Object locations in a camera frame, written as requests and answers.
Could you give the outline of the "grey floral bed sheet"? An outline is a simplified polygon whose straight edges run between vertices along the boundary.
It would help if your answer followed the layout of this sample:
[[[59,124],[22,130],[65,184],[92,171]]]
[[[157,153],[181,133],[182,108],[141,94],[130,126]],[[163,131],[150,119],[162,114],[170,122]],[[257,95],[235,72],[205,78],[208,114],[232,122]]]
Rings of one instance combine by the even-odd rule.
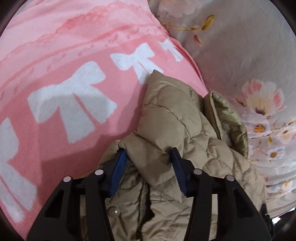
[[[271,1],[149,1],[244,123],[273,217],[295,207],[295,34]]]

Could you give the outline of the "beige quilted puffer jacket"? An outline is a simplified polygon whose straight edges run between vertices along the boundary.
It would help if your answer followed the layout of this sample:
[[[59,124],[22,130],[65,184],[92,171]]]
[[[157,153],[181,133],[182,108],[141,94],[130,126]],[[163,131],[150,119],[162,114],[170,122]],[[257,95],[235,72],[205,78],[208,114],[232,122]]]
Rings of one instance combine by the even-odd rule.
[[[123,148],[128,162],[119,189],[105,200],[114,240],[185,240],[193,198],[181,192],[170,150],[209,176],[232,175],[257,210],[266,186],[248,162],[247,133],[227,101],[201,97],[189,85],[154,71],[149,78],[137,129],[113,142],[97,169]],[[85,197],[81,198],[82,240],[89,240]],[[217,232],[217,195],[212,196],[210,238]]]

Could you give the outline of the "pink blanket with white bows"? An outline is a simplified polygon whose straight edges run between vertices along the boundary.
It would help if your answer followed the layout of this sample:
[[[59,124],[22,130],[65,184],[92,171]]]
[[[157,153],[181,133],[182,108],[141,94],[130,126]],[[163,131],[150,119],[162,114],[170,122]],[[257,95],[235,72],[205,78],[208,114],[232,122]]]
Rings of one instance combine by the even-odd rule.
[[[157,70],[207,94],[147,1],[27,1],[1,36],[1,209],[22,237],[65,176],[137,126]]]

